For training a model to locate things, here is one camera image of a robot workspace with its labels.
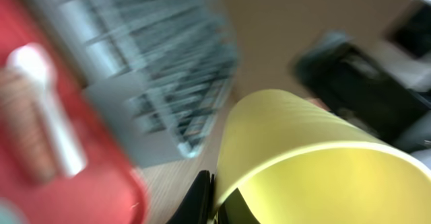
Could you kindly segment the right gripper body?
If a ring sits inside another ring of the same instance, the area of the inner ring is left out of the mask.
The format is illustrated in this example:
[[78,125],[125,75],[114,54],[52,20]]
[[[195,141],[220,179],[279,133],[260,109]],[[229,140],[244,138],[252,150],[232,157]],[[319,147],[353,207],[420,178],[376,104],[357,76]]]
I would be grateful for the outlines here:
[[430,148],[430,99],[406,88],[343,32],[323,34],[294,74],[333,113],[400,150]]

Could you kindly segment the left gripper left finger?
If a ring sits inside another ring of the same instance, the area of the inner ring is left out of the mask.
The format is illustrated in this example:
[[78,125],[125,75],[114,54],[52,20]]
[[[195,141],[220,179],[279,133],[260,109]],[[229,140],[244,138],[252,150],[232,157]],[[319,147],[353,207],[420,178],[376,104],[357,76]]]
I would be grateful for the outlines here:
[[213,200],[214,175],[200,171],[167,224],[206,224]]

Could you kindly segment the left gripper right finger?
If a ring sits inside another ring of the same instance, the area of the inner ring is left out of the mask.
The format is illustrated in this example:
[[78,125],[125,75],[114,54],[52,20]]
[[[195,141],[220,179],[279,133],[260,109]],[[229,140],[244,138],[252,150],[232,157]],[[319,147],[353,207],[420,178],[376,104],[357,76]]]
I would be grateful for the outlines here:
[[218,224],[259,224],[239,189],[233,191],[218,210]]

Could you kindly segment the yellow plastic cup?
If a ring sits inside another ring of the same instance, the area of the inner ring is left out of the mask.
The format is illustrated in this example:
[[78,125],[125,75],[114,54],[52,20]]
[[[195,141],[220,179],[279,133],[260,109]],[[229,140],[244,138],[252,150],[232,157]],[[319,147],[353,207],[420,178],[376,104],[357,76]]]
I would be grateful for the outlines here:
[[236,189],[259,223],[430,222],[426,165],[278,89],[226,119],[213,214]]

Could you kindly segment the orange carrot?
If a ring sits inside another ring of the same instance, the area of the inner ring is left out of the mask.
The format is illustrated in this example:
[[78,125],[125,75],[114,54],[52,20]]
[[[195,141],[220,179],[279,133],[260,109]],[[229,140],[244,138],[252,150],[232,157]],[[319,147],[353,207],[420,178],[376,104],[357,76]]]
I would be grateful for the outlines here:
[[44,184],[57,167],[36,105],[36,88],[13,69],[1,70],[1,117],[11,137],[11,148],[28,177]]

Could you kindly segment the white plastic spoon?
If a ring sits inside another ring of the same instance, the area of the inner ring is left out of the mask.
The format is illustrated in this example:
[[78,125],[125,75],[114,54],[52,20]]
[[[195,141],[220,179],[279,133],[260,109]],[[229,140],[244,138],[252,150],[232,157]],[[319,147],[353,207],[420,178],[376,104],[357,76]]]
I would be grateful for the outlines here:
[[57,72],[47,51],[29,43],[13,50],[7,66],[29,79],[36,88],[36,101],[62,174],[72,178],[82,172],[88,160],[57,93]]

